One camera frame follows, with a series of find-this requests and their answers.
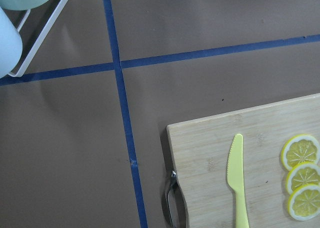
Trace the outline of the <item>lemon slice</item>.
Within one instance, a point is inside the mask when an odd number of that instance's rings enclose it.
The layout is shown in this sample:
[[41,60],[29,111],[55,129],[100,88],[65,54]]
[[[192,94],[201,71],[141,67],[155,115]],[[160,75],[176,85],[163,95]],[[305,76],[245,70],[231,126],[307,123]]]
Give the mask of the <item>lemon slice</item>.
[[312,162],[303,162],[295,165],[286,177],[285,188],[292,194],[305,185],[320,184],[320,166]]
[[320,142],[310,134],[291,137],[282,147],[280,160],[287,171],[300,163],[320,161]]
[[297,221],[307,221],[320,214],[320,186],[307,184],[296,189],[287,202],[288,214]]

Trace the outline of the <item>yellow plastic knife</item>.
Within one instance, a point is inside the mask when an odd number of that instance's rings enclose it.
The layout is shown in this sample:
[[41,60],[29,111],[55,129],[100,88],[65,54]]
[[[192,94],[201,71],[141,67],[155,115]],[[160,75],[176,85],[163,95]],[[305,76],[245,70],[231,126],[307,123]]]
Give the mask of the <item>yellow plastic knife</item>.
[[230,146],[226,171],[227,183],[235,194],[236,228],[250,227],[245,197],[243,148],[244,137],[237,133]]

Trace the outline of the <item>light blue cup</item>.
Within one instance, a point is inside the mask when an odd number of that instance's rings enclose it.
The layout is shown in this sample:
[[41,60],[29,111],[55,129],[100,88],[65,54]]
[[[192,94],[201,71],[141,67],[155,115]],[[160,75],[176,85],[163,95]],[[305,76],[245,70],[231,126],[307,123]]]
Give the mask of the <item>light blue cup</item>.
[[4,10],[0,9],[0,77],[18,64],[23,51],[22,38]]

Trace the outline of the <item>lemon slice middle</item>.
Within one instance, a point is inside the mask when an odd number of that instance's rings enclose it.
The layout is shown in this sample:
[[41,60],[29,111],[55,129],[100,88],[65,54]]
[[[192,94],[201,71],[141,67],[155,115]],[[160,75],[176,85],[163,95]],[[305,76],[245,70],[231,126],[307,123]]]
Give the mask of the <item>lemon slice middle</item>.
[[285,188],[292,194],[305,185],[320,184],[320,166],[312,162],[303,162],[295,165],[286,177]]

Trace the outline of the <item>lemon slice bottom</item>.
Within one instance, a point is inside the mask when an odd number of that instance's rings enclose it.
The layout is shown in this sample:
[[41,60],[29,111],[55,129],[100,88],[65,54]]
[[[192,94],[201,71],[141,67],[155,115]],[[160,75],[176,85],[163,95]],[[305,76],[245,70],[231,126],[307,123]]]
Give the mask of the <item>lemon slice bottom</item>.
[[297,221],[307,221],[320,214],[320,186],[307,184],[296,189],[287,202],[288,214]]

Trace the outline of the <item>lemon slice top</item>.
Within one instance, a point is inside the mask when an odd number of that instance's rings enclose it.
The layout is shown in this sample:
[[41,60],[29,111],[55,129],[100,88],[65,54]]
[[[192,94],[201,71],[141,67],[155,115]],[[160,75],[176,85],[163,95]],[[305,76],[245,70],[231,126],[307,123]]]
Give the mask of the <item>lemon slice top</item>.
[[280,160],[287,171],[300,163],[320,161],[320,142],[310,134],[291,137],[282,147]]

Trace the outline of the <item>bamboo cutting board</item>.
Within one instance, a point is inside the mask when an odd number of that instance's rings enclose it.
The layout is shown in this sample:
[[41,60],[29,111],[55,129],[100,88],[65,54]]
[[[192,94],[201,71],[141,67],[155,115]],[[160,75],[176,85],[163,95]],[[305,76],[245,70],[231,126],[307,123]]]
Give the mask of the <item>bamboo cutting board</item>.
[[243,171],[252,228],[317,228],[318,217],[297,221],[287,212],[287,170],[281,150],[291,137],[320,137],[318,94],[170,124],[168,140],[188,228],[233,228],[235,195],[227,160],[236,134],[243,135]]

